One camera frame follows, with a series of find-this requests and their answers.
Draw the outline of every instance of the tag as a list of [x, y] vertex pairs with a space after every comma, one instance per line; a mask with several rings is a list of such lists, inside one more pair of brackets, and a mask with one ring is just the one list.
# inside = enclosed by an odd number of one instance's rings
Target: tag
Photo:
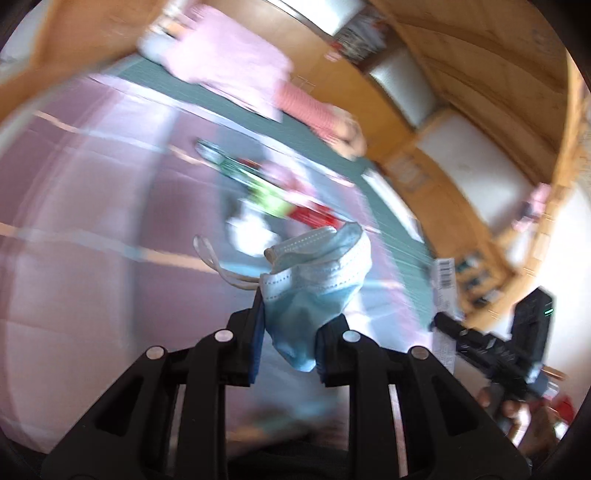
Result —
[[[438, 258], [432, 275], [435, 308], [453, 319], [460, 318], [457, 307], [456, 265], [453, 258]], [[433, 330], [433, 355], [453, 374], [456, 364], [456, 341], [438, 329]]]

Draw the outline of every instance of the red object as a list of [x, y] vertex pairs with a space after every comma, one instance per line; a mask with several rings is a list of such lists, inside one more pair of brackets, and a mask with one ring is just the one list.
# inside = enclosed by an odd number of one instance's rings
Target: red object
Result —
[[342, 220], [339, 220], [332, 214], [330, 208], [318, 204], [314, 204], [314, 208], [296, 206], [288, 217], [293, 218], [298, 222], [305, 223], [312, 228], [333, 226], [336, 229], [339, 229], [344, 224]]
[[574, 407], [568, 395], [560, 396], [556, 401], [553, 401], [550, 406], [558, 412], [560, 418], [568, 425], [574, 420]]

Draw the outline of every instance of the blue surgical mask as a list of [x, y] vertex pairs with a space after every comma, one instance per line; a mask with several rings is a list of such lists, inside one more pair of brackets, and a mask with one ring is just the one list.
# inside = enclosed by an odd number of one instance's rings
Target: blue surgical mask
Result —
[[[339, 230], [322, 227], [265, 250], [270, 273], [237, 275], [220, 267], [211, 246], [210, 260], [228, 283], [247, 290], [260, 287], [265, 304], [265, 328], [275, 349], [297, 370], [316, 366], [316, 332], [343, 312], [371, 269], [369, 237], [358, 223]], [[199, 253], [199, 239], [195, 246]]]

